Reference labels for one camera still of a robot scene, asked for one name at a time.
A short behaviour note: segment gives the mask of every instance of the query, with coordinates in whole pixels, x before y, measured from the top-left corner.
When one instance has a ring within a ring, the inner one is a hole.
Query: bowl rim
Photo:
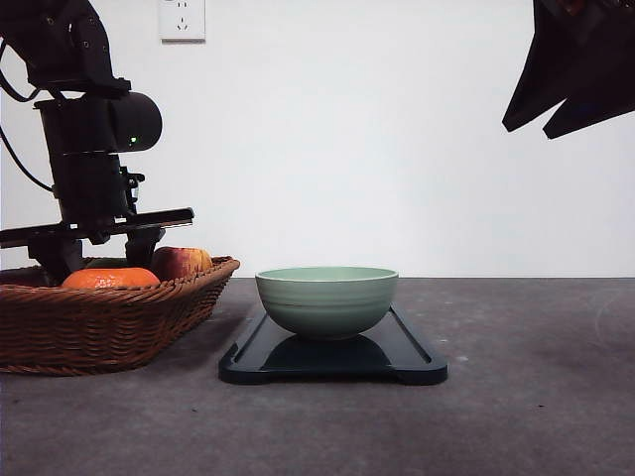
[[[339,280],[303,280],[297,278],[273,278],[270,276],[263,276],[265,273],[272,273],[276,271],[291,271],[291,270],[316,270],[316,269],[345,269],[345,270],[374,270],[381,271],[384,273],[388,273],[385,276],[376,276],[371,278],[353,278],[353,279],[339,279]],[[375,268],[372,266],[296,266],[292,268],[276,268],[273,270],[265,270],[256,273],[257,280],[264,281],[280,281],[284,283],[358,283],[364,281],[380,281],[380,280],[391,280],[394,278],[399,278],[399,273],[394,270],[389,270],[386,268]]]

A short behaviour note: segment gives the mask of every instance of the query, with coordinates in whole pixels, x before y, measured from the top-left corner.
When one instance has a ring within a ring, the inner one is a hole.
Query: black cable
[[[6,49],[7,49],[7,44],[4,41],[4,39],[3,39],[2,40],[2,45],[0,45],[0,60],[2,60],[2,56],[4,55],[4,51]],[[9,81],[7,80],[5,75],[3,74],[2,69],[0,69],[0,86],[5,90],[5,92],[7,94],[9,94],[13,99],[15,99],[16,101],[19,101],[19,102],[29,102],[29,101],[35,99],[35,97],[41,91],[41,89],[35,88],[33,90],[33,92],[31,94],[29,94],[28,97],[23,96],[18,91],[16,91],[11,84],[9,84]],[[13,162],[15,162],[16,166],[18,166],[18,169],[20,169],[22,171],[22,173],[25,176],[27,176],[35,185],[40,186],[41,188],[43,188],[46,191],[53,191],[53,189],[50,186],[42,183],[37,178],[33,177],[31,175],[31,173],[27,170],[27,168],[22,165],[22,162],[20,162],[20,159],[18,159],[18,156],[16,155],[15,151],[11,147],[11,144],[9,144],[9,140],[7,139],[7,136],[4,134],[4,131],[2,130],[2,126],[1,125],[0,125],[0,136],[2,137],[2,142],[4,142],[4,145],[7,148],[7,151],[9,151],[9,154],[11,155],[11,158],[13,159]]]
[[[18,159],[18,156],[16,156],[16,153],[14,152],[13,148],[11,147],[11,144],[9,144],[9,141],[7,140],[7,136],[4,135],[4,131],[2,130],[2,126],[1,125],[0,125],[0,136],[2,136],[2,142],[4,142],[4,145],[7,148],[7,151],[9,151],[9,154],[11,155],[11,158],[13,159],[13,162],[15,162],[16,166],[18,166],[18,169],[20,169],[22,171],[22,173],[25,176],[27,176],[35,185],[40,186],[44,190],[53,191],[53,189],[50,186],[45,185],[44,183],[42,183],[41,181],[39,181],[38,179],[33,177],[31,175],[31,173],[29,171],[27,171],[27,168],[22,165],[22,163],[20,162],[20,159]]]
[[[2,60],[2,56],[4,55],[4,51],[7,49],[7,43],[2,39],[2,45],[0,45],[0,60]],[[13,99],[19,102],[29,102],[36,98],[42,89],[36,87],[28,97],[23,96],[18,91],[16,91],[9,81],[5,77],[2,69],[0,69],[0,86],[9,94]]]

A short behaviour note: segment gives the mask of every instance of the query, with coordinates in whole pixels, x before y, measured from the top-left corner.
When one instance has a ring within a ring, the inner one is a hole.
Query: white wall
[[[147,176],[140,208],[196,213],[163,244],[233,255],[237,276],[314,264],[635,275],[635,119],[551,142],[547,118],[501,125],[530,0],[211,0],[204,45],[162,45],[156,0],[93,4],[115,73],[164,116],[155,148],[121,157]],[[24,81],[18,61],[4,67]],[[50,180],[37,112],[4,99],[2,121]],[[5,228],[59,219],[6,154],[2,167]],[[121,255],[123,239],[86,248]]]

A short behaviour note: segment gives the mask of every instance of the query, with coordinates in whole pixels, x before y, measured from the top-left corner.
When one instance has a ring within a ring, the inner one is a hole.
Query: wicker basket
[[[145,288],[0,285],[0,372],[88,375],[148,364],[206,320],[240,263]]]

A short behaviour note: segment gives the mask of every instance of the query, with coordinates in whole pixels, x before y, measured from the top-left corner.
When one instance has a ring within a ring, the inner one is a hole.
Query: robotic arm
[[[144,177],[117,154],[143,151],[161,136],[161,113],[130,81],[112,75],[108,38],[88,0],[20,0],[0,6],[0,36],[26,63],[29,82],[53,99],[35,104],[47,138],[62,221],[0,231],[3,248],[27,246],[55,278],[79,269],[82,238],[126,233],[131,266],[148,266],[164,227],[189,224],[191,209],[138,214]],[[65,91],[84,94],[67,99]]]
[[[534,0],[535,35],[503,124],[563,102],[550,139],[635,110],[635,1]]]

